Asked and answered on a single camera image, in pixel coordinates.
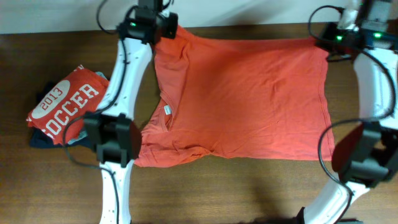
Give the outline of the orange soccer t-shirt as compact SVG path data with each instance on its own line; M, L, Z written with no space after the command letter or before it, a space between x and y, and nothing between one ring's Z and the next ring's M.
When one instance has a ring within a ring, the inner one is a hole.
M136 165L207 155L330 160L326 56L313 39L206 39L179 28L155 48L160 101Z

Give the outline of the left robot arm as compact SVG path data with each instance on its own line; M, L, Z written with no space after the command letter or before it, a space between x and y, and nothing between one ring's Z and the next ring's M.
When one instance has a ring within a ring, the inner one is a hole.
M130 223L129 188L132 167L141 150L141 132L134 124L134 107L154 46L174 39L178 15L168 10L171 1L139 0L116 28L118 56L108 89L84 127L99 162L103 181L100 223Z

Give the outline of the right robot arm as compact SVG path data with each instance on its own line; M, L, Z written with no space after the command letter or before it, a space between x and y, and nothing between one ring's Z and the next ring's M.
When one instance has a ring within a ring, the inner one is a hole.
M329 180L294 223L343 223L352 203L397 173L397 36L388 33L392 1L350 1L338 22L315 36L316 45L352 60L358 80L359 117L336 146Z

